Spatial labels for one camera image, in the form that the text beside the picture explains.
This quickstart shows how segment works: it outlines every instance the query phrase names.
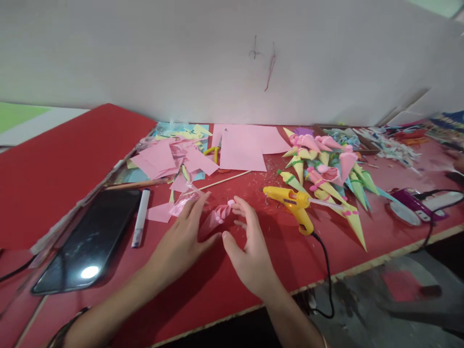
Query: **finger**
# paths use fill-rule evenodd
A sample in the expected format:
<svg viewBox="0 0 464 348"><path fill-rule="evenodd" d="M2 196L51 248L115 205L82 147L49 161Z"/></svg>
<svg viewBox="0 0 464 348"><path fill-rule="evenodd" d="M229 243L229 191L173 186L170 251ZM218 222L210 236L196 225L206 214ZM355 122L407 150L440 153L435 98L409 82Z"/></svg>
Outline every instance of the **finger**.
<svg viewBox="0 0 464 348"><path fill-rule="evenodd" d="M233 221L235 225L240 226L243 228L245 231L247 230L247 224L245 224L243 221L240 220L234 220Z"/></svg>
<svg viewBox="0 0 464 348"><path fill-rule="evenodd" d="M200 216L202 215L204 204L210 194L211 192L207 192L203 196L201 196L199 200L197 200L197 202L194 204L192 208L192 211L190 212L190 215L188 216L189 220L196 222L200 221Z"/></svg>
<svg viewBox="0 0 464 348"><path fill-rule="evenodd" d="M209 237L207 240L205 240L203 243L200 244L200 252L203 254L205 251L207 251L209 248L211 248L219 239L221 239L221 234L216 233Z"/></svg>
<svg viewBox="0 0 464 348"><path fill-rule="evenodd" d="M240 204L241 210L245 213L246 224L248 226L257 226L259 227L260 223L258 221L258 216L256 215L255 210L249 205L244 199L234 196L234 200Z"/></svg>
<svg viewBox="0 0 464 348"><path fill-rule="evenodd" d="M232 212L235 214L235 215L240 215L242 217L245 217L245 213L241 210L237 210L237 209L232 209Z"/></svg>
<svg viewBox="0 0 464 348"><path fill-rule="evenodd" d="M179 214L179 218L184 219L184 220L187 219L190 215L190 211L192 210L194 204L195 204L194 200L191 200L185 203L184 209L182 209L182 211Z"/></svg>
<svg viewBox="0 0 464 348"><path fill-rule="evenodd" d="M229 259L231 259L232 266L237 270L241 260L245 257L245 253L238 247L234 237L227 231L222 233L222 242Z"/></svg>

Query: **glue gun cord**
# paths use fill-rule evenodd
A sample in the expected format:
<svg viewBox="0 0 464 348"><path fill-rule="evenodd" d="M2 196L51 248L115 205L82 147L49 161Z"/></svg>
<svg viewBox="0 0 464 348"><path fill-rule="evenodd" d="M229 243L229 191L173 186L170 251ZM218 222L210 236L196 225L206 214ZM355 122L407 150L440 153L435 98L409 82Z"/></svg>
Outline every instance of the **glue gun cord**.
<svg viewBox="0 0 464 348"><path fill-rule="evenodd" d="M316 234L316 232L311 234L319 243L322 249L324 250L324 256L325 256L325 263L327 264L327 274L329 275L329 301L330 301L330 308L331 308L331 314L327 315L325 313L322 313L320 310L317 308L314 309L315 312L318 312L321 314L323 317L327 319L332 319L335 316L335 310L334 310L334 303L332 301L332 277L330 275L330 265L329 265L329 256L327 255L327 249L325 248L324 243L322 242L321 238Z"/></svg>

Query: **phone screen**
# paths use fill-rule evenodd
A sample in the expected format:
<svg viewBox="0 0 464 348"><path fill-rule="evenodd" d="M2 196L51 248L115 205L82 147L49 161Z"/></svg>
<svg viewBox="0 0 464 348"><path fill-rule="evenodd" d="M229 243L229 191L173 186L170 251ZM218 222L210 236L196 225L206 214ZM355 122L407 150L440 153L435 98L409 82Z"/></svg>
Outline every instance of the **phone screen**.
<svg viewBox="0 0 464 348"><path fill-rule="evenodd" d="M31 293L84 289L101 277L138 207L140 190L103 191L57 252Z"/></svg>

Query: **hand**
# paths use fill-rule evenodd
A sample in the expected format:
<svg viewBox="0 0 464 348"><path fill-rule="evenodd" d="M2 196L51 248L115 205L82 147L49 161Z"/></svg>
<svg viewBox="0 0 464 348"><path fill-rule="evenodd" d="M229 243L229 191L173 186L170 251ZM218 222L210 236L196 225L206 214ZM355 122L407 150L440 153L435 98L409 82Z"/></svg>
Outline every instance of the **hand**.
<svg viewBox="0 0 464 348"><path fill-rule="evenodd" d="M200 215L209 195L210 192L207 192L197 202L188 201L185 204L145 265L148 273L162 281L164 287L177 280L220 239L221 234L217 233L203 243L197 241Z"/></svg>
<svg viewBox="0 0 464 348"><path fill-rule="evenodd" d="M224 231L222 234L224 248L242 283L266 303L272 300L275 290L283 287L272 267L255 210L240 197L235 196L234 200L236 204L232 204L232 212L246 219L246 223L238 220L234 223L246 230L247 241L242 251L233 236Z"/></svg>

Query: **right hand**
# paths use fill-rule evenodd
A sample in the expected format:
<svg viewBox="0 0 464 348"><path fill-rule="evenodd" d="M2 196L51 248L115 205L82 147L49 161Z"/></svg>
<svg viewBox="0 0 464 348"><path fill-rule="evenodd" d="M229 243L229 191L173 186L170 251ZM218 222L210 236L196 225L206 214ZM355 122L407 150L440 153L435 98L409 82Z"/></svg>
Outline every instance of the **right hand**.
<svg viewBox="0 0 464 348"><path fill-rule="evenodd" d="M282 284L272 267L266 242L255 210L242 198L234 196L232 212L246 219L246 223L235 220L234 223L246 230L246 245L242 251L234 237L228 232L222 233L222 241L227 255L242 283L263 302L271 301L275 291Z"/></svg>

